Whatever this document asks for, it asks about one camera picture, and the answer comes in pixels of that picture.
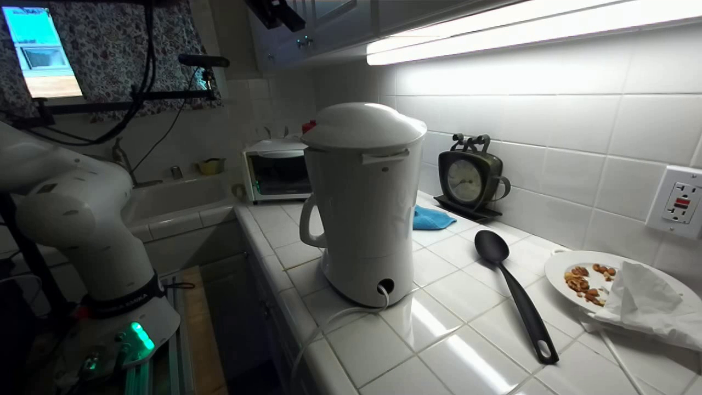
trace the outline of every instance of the microwave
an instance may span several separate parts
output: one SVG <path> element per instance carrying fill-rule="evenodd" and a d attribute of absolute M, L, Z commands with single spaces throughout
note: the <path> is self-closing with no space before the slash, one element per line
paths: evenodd
<path fill-rule="evenodd" d="M 305 148 L 299 140 L 262 140 L 243 150 L 246 196 L 257 203 L 307 199 L 312 193 Z"/>

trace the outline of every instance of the white robotic arm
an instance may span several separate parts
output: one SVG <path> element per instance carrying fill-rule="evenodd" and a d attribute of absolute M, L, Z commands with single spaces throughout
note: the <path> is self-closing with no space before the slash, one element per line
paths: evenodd
<path fill-rule="evenodd" d="M 147 251 L 126 227 L 131 177 L 126 169 L 37 140 L 0 124 L 0 192 L 24 196 L 18 205 L 22 233 L 61 251 L 85 284 L 85 308 L 63 382 L 82 376 L 85 357 L 105 352 L 116 337 L 139 327 L 155 342 L 141 363 L 164 345 L 180 319 L 163 299 Z"/>

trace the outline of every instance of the light fixture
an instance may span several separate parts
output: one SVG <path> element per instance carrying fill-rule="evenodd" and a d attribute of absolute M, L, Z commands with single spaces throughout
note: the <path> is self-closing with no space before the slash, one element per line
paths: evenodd
<path fill-rule="evenodd" d="M 371 42 L 367 62 L 386 66 L 699 18 L 701 0 L 529 0 Z"/>

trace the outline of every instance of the kettle lid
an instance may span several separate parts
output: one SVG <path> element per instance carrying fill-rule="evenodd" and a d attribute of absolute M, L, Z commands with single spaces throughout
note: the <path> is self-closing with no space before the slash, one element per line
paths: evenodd
<path fill-rule="evenodd" d="M 320 150 L 385 150 L 422 140 L 427 124 L 379 104 L 326 108 L 305 125 L 304 142 Z"/>

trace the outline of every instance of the blue cloth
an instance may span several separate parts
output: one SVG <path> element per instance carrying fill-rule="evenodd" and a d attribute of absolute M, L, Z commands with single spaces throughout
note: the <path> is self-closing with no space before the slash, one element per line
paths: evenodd
<path fill-rule="evenodd" d="M 444 210 L 433 210 L 424 206 L 414 206 L 412 230 L 444 230 L 452 227 L 457 220 L 445 215 Z"/>

